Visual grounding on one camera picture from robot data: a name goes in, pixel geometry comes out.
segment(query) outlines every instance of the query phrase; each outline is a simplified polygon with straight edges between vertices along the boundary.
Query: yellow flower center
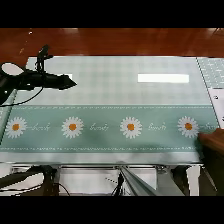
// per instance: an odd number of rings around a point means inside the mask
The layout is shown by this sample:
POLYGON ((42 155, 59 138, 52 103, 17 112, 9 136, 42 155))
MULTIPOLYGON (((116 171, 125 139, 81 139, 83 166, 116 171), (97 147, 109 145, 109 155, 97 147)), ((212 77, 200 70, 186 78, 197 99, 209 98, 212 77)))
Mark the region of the yellow flower center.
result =
POLYGON ((185 128, 186 128, 187 130, 191 130, 191 129, 192 129, 192 124, 190 124, 190 123, 186 123, 186 124, 185 124, 185 128))
POLYGON ((135 126, 133 124, 128 124, 128 130, 133 131, 135 129, 135 126))
POLYGON ((74 131, 74 130, 76 129, 76 124, 70 124, 70 125, 69 125, 69 129, 70 129, 71 131, 74 131))
POLYGON ((12 130, 13 130, 13 131, 18 131, 18 130, 19 130, 19 124, 14 124, 14 125, 12 126, 12 130))

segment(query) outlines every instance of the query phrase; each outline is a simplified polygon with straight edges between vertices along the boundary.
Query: brown floor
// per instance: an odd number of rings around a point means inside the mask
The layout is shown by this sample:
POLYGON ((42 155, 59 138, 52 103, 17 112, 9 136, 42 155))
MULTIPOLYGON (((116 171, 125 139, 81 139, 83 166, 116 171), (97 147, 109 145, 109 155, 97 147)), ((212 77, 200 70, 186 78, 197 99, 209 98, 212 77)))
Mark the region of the brown floor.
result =
POLYGON ((0 28, 0 62, 53 55, 224 57, 223 28, 0 28))

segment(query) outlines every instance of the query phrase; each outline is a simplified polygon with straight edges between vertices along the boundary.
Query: round white object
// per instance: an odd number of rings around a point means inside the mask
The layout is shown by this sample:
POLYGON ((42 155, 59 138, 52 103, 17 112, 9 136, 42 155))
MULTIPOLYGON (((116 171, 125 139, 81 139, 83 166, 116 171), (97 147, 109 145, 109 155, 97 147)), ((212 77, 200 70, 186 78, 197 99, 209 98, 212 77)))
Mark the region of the round white object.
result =
POLYGON ((20 75, 23 73, 23 70, 20 67, 12 63, 4 63, 2 65, 2 70, 9 75, 20 75))

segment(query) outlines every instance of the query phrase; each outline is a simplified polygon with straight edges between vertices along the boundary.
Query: green band with daisies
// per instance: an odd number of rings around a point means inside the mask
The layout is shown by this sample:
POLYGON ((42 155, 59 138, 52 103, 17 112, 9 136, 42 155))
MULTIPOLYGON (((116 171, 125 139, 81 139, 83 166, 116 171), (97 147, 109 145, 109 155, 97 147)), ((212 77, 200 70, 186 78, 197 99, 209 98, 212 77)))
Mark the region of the green band with daisies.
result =
POLYGON ((189 152, 218 127, 212 106, 19 106, 3 152, 189 152))

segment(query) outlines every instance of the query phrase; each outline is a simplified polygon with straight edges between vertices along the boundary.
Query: white flower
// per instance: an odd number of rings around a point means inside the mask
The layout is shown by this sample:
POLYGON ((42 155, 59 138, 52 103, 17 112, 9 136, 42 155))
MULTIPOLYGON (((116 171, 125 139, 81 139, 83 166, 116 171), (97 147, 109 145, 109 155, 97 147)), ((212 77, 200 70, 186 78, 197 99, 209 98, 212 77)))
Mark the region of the white flower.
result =
POLYGON ((17 138, 26 130, 26 121, 21 117, 14 117, 6 126, 6 135, 8 138, 17 138))
POLYGON ((126 135, 126 138, 130 139, 139 136, 141 134, 140 131, 142 130, 140 121, 134 117, 126 117, 126 119, 123 119, 120 127, 120 131, 123 131, 123 135, 126 135))
POLYGON ((186 116, 182 117, 181 119, 179 119, 177 127, 179 127, 178 130, 181 131, 182 135, 185 135, 185 137, 191 138, 197 136, 198 134, 199 128, 194 118, 186 116))
POLYGON ((62 131, 64 132, 63 135, 66 135, 66 138, 70 137, 75 138, 81 134, 81 130, 83 130, 83 122, 78 117, 69 117, 63 122, 62 131))

